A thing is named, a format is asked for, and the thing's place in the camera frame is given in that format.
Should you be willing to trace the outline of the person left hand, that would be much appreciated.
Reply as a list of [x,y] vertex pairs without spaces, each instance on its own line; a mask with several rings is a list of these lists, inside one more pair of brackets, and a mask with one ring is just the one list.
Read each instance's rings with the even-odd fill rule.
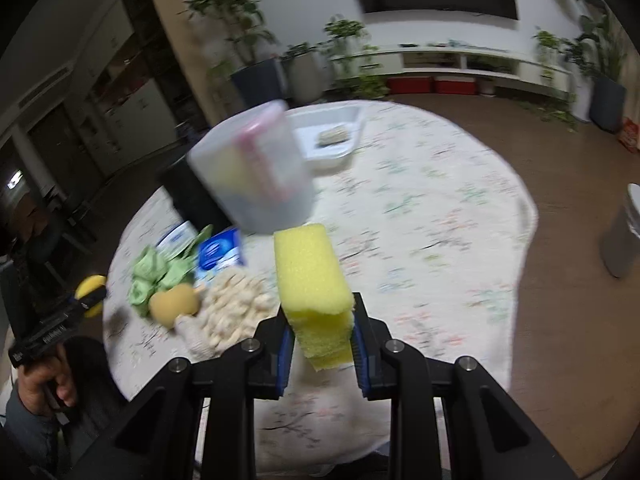
[[54,353],[33,366],[21,366],[18,369],[17,394],[29,413],[46,417],[52,415],[47,398],[50,382],[62,403],[72,408],[77,400],[77,392],[62,344],[58,344]]

